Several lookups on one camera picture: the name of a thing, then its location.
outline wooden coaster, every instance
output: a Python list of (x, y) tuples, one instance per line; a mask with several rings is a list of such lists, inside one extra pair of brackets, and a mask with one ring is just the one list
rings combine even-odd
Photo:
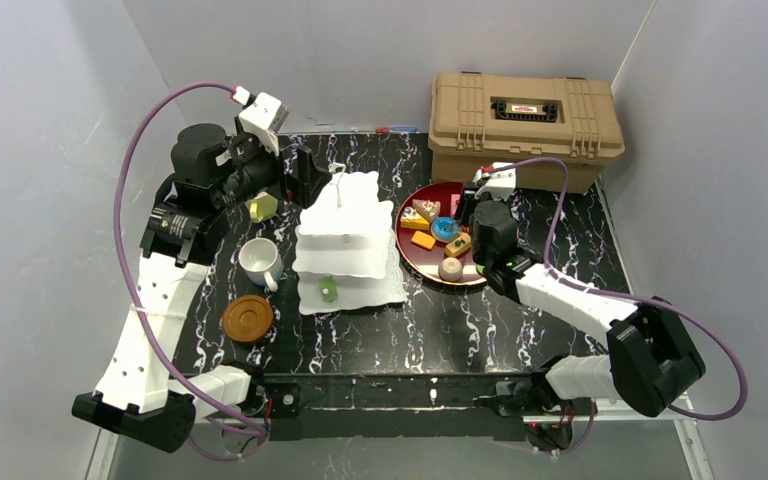
[(222, 329), (232, 340), (252, 343), (260, 340), (272, 326), (272, 305), (258, 295), (240, 297), (222, 314)]

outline black marble table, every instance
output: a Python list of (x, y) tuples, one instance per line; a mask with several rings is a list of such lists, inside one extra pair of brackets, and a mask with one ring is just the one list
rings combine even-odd
[[(284, 137), (282, 152), (288, 165), (300, 144), (313, 151), (320, 166), (339, 162), (348, 171), (377, 170), (379, 198), (397, 206), (430, 183), (431, 151), (424, 134)], [(528, 247), (542, 251), (556, 201), (557, 194), (550, 192), (515, 193), (511, 209), (521, 222), (520, 238)], [(560, 354), (604, 353), (592, 338), (568, 324), (516, 305), (489, 287), (447, 291), (425, 284), (405, 265), (408, 301), (404, 305), (301, 316), (298, 275), (291, 268), (299, 212), (297, 206), (285, 203), (277, 217), (261, 225), (251, 224), (244, 211), (232, 214), (231, 232), (193, 301), (181, 334), (175, 364), (183, 372), (209, 371), (223, 361), (238, 359), (261, 365), (267, 375), (471, 378), (528, 373)], [(260, 236), (278, 244), (284, 261), (277, 293), (253, 285), (236, 260), (243, 243)], [(567, 197), (553, 257), (560, 270), (582, 281), (627, 289), (595, 189)], [(254, 347), (231, 341), (221, 327), (225, 307), (247, 294), (266, 297), (275, 309), (271, 330)]]

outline red lacquer plate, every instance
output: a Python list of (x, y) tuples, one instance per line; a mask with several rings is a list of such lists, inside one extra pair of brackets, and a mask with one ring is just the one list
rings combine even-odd
[(431, 250), (426, 250), (414, 245), (411, 243), (411, 238), (416, 230), (402, 228), (399, 219), (402, 218), (402, 212), (405, 208), (410, 207), (413, 204), (414, 199), (440, 202), (440, 216), (453, 216), (455, 212), (452, 211), (450, 205), (452, 195), (460, 195), (462, 187), (463, 184), (459, 182), (443, 182), (433, 183), (420, 188), (402, 204), (396, 214), (396, 246), (399, 248), (399, 253), (402, 255), (402, 258), (411, 268), (419, 272), (420, 275), (440, 285), (483, 285), (487, 282), (487, 279), (479, 275), (475, 270), (475, 262), (472, 261), (472, 249), (467, 250), (466, 253), (458, 257), (458, 260), (460, 260), (464, 266), (464, 274), (460, 280), (457, 282), (449, 282), (440, 278), (437, 274), (437, 267), (440, 265), (440, 262), (446, 258), (446, 244), (437, 242)]

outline white wall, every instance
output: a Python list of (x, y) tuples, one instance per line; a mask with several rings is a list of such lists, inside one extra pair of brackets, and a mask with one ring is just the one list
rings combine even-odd
[[(768, 478), (768, 2), (658, 2), (614, 95), (629, 148), (604, 183), (631, 283), (735, 347), (749, 403), (700, 433), (718, 478)], [(736, 377), (700, 343), (691, 398), (722, 411)]]
[[(115, 180), (167, 92), (121, 3), (0, 2), (0, 479), (83, 478), (97, 429), (72, 400), (103, 373), (128, 305)], [(140, 146), (132, 254), (183, 125), (172, 106)]]
[[(170, 86), (211, 79), (268, 91), (284, 132), (428, 130), (444, 71), (613, 79), (650, 0), (124, 0)], [(228, 118), (221, 98), (179, 105), (189, 122)]]

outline white mug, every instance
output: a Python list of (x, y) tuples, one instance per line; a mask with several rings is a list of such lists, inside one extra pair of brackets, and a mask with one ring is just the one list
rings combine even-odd
[(278, 291), (278, 281), (284, 273), (284, 263), (275, 242), (268, 238), (249, 240), (240, 249), (240, 265), (255, 285)]

